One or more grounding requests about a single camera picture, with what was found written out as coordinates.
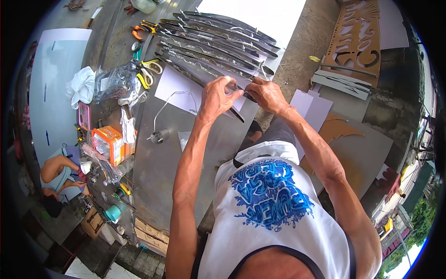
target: rusty metal cutout sign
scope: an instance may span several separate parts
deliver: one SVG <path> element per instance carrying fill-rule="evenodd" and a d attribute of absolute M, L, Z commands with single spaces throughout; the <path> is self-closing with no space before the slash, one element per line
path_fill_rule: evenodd
<path fill-rule="evenodd" d="M 343 2 L 322 62 L 339 67 L 322 67 L 321 70 L 360 79 L 376 87 L 381 66 L 379 17 L 377 0 Z"/>

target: yellow leaf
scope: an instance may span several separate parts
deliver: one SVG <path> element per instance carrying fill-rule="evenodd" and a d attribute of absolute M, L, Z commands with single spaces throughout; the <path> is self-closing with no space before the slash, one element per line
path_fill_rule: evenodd
<path fill-rule="evenodd" d="M 321 60 L 319 58 L 317 58 L 316 56 L 308 56 L 308 58 L 310 58 L 311 60 L 315 61 L 315 62 L 320 62 Z"/>

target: blue graphic print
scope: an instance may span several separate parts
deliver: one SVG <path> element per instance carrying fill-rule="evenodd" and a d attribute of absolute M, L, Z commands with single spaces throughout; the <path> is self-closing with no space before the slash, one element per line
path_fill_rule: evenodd
<path fill-rule="evenodd" d="M 279 159 L 268 159 L 244 167 L 228 181 L 240 195 L 235 196 L 237 206 L 245 206 L 244 225 L 253 224 L 268 230 L 280 231 L 281 225 L 296 227 L 306 214 L 313 218 L 309 197 L 294 185 L 293 171 L 289 164 Z"/>

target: white tank top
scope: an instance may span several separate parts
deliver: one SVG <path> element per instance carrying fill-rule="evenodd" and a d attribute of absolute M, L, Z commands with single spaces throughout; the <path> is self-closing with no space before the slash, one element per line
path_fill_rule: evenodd
<path fill-rule="evenodd" d="M 226 162 L 215 178 L 215 224 L 198 278 L 233 277 L 248 254 L 268 246 L 289 252 L 316 278 L 350 278 L 347 237 L 322 208 L 309 176 L 298 166 L 296 148 L 262 142 L 239 152 L 236 160 L 243 166 Z"/>

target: red glove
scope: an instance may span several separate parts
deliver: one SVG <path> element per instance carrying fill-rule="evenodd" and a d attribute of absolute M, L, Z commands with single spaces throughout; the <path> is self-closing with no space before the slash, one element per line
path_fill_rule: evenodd
<path fill-rule="evenodd" d="M 78 175 L 79 175 L 79 178 L 82 179 L 83 182 L 86 182 L 86 181 L 87 181 L 87 177 L 86 177 L 85 174 L 82 172 L 81 168 L 79 168 L 79 169 L 77 170 L 77 173 L 78 173 Z"/>

